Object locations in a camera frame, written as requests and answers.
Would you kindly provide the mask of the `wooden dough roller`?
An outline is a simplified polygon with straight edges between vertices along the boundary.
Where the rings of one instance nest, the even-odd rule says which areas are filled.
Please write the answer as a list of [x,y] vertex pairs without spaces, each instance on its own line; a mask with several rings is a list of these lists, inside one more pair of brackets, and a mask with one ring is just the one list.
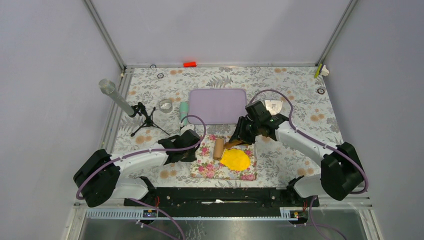
[[217,138],[214,143],[214,149],[212,154],[213,160],[220,160],[225,152],[234,146],[240,145],[242,142],[240,140],[232,140],[227,142],[225,138]]

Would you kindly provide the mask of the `floral rectangular tray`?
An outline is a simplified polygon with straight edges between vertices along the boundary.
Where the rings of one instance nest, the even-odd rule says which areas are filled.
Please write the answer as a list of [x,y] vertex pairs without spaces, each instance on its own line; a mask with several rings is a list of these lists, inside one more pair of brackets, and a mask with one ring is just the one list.
[[257,158],[254,145],[238,145],[235,148],[243,151],[250,160],[250,165],[244,170],[232,170],[214,159],[217,139],[228,141],[227,135],[208,134],[196,150],[196,160],[191,163],[190,174],[193,178],[254,181],[257,178]]

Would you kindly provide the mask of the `yellow dough piece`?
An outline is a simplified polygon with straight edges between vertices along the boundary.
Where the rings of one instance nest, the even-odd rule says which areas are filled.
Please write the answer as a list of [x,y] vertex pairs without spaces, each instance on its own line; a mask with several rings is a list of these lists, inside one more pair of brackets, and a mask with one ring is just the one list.
[[220,163],[232,171],[244,171],[251,165],[250,157],[240,149],[226,149]]

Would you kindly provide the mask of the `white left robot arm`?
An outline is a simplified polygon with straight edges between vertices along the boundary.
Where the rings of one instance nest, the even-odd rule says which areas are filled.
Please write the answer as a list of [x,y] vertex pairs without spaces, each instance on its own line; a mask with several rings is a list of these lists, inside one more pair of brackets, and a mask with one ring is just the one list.
[[136,199],[148,206],[155,192],[147,178],[129,175],[151,167],[178,162],[193,162],[203,140],[194,130],[158,140],[152,146],[124,154],[109,154],[105,149],[95,151],[74,174],[78,187],[76,198],[88,207],[102,205],[109,199]]

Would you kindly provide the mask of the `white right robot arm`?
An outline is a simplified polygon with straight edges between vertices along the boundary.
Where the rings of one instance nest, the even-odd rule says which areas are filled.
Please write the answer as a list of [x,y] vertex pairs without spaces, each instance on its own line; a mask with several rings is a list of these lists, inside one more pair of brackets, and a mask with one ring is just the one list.
[[342,201],[365,181],[358,154],[350,143],[324,143],[295,129],[288,117],[272,115],[261,101],[245,109],[247,115],[239,117],[233,135],[224,145],[226,149],[252,145],[257,136],[263,136],[294,148],[320,166],[320,174],[300,176],[288,183],[286,198],[291,205],[299,206],[308,197],[324,194]]

